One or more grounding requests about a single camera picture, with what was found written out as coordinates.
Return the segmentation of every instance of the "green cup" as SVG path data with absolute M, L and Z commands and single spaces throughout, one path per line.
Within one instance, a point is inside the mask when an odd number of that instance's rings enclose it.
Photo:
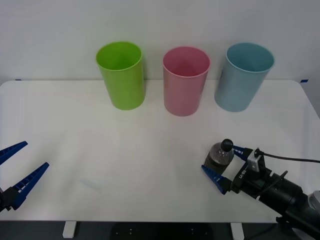
M 127 41 L 109 43 L 97 52 L 96 62 L 116 108 L 130 110 L 143 103 L 142 53 L 137 45 Z

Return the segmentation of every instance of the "pink cup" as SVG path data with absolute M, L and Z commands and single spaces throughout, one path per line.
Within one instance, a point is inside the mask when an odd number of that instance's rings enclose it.
M 164 106 L 170 113 L 183 117 L 197 111 L 209 67 L 209 56 L 192 46 L 179 46 L 164 55 Z

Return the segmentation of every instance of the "black cable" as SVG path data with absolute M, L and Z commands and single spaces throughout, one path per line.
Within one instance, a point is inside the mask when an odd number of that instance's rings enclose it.
M 288 171 L 284 171 L 280 176 L 278 176 L 271 184 L 263 188 L 260 192 L 253 195 L 253 198 L 257 198 L 258 196 L 264 194 L 266 191 L 268 191 L 270 188 L 272 188 L 274 185 L 276 185 L 278 182 L 280 182 L 282 179 L 284 179 L 285 175 L 288 173 Z
M 245 237 L 244 240 L 252 240 L 252 239 L 255 239 L 256 237 L 259 237 L 259 236 L 261 236 L 261 235 L 264 235 L 264 234 L 270 232 L 270 231 L 273 230 L 276 226 L 277 226 L 277 224 L 272 224 L 272 226 L 271 226 L 271 227 L 268 227 L 266 230 L 261 231 L 261 232 L 259 232 L 259 233 L 256 233 L 256 234 L 254 234 L 254 235 L 252 235 L 252 236 L 250 236 L 250 237 Z
M 296 161 L 296 162 L 309 162 L 309 163 L 318 163 L 320 164 L 319 160 L 313 160 L 313 159 L 304 159 L 304 158 L 292 158 L 292 157 L 285 157 L 285 156 L 276 156 L 276 155 L 271 155 L 268 153 L 264 153 L 263 151 L 260 150 L 255 150 L 254 154 L 257 155 L 264 155 L 270 158 L 274 159 L 282 159 L 282 160 L 289 160 L 289 161 Z

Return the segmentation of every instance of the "white wall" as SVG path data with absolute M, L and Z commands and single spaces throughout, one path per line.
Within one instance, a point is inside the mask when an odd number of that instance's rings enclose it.
M 319 0 L 0 0 L 0 79 L 99 78 L 97 50 L 129 40 L 144 53 L 146 78 L 162 78 L 162 56 L 195 45 L 216 78 L 226 49 L 269 48 L 269 79 L 320 74 Z

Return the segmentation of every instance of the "table leg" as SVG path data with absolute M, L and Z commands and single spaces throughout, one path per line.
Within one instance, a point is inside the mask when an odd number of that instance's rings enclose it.
M 73 239 L 76 230 L 76 221 L 66 221 L 63 229 L 63 238 L 64 239 Z
M 233 240 L 244 240 L 245 235 L 244 235 L 244 230 L 242 228 L 242 223 L 232 222 L 230 223 L 230 225 L 231 225 Z

